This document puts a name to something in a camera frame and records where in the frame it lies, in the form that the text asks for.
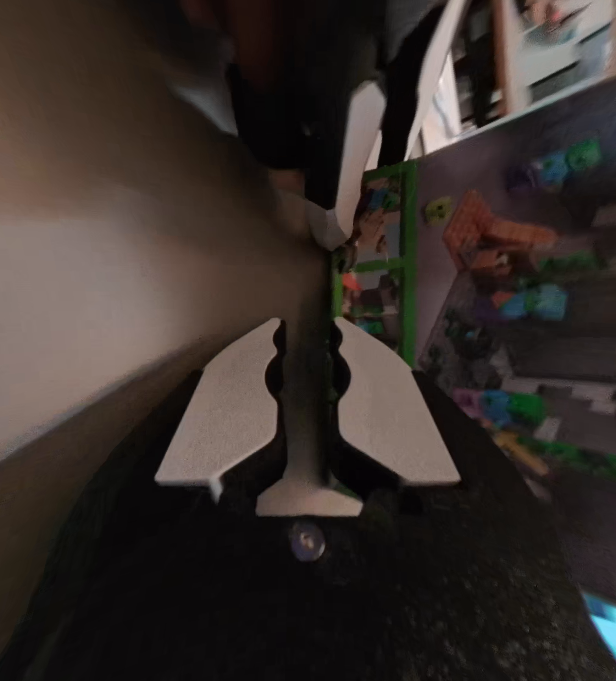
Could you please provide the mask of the wooden shelf rack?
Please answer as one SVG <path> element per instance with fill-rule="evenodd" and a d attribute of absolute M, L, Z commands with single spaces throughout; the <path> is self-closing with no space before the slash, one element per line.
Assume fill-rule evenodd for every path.
<path fill-rule="evenodd" d="M 468 1 L 421 155 L 613 77 L 616 1 Z"/>

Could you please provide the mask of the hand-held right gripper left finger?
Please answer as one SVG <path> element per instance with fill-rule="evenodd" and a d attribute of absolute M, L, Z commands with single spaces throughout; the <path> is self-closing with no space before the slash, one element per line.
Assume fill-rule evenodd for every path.
<path fill-rule="evenodd" d="M 243 472 L 281 431 L 280 387 L 268 386 L 271 366 L 281 370 L 284 320 L 272 317 L 239 337 L 204 369 L 155 473 L 162 487 L 207 488 L 219 502 L 231 486 L 247 487 Z"/>

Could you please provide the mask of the green lego box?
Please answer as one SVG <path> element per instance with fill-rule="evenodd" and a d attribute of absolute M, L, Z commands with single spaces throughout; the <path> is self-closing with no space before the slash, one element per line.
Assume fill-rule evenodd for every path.
<path fill-rule="evenodd" d="M 329 339 L 328 466 L 363 507 L 355 559 L 422 605 L 616 602 L 616 77 L 430 155 L 366 172 L 400 190 L 396 352 L 460 473 L 406 486 L 345 444 Z M 355 326 L 349 312 L 340 316 Z"/>

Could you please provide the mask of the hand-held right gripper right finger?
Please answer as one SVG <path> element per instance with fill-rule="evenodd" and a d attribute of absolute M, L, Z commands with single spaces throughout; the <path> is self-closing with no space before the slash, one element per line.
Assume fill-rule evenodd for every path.
<path fill-rule="evenodd" d="M 338 358 L 348 370 L 337 401 L 338 434 L 406 486 L 460 482 L 411 367 L 343 317 L 334 320 Z"/>

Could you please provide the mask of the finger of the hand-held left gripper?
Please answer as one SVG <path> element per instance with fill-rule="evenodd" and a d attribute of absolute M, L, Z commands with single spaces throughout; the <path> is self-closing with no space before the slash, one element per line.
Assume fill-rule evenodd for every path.
<path fill-rule="evenodd" d="M 406 156 L 412 157 L 436 92 L 445 61 L 451 51 L 457 28 L 465 14 L 467 1 L 448 1 L 424 55 L 416 87 L 415 115 L 406 139 Z"/>
<path fill-rule="evenodd" d="M 336 196 L 331 206 L 308 200 L 312 237 L 326 251 L 344 245 L 354 230 L 363 174 L 380 142 L 385 96 L 376 82 L 363 82 L 349 102 L 343 150 L 339 159 Z"/>

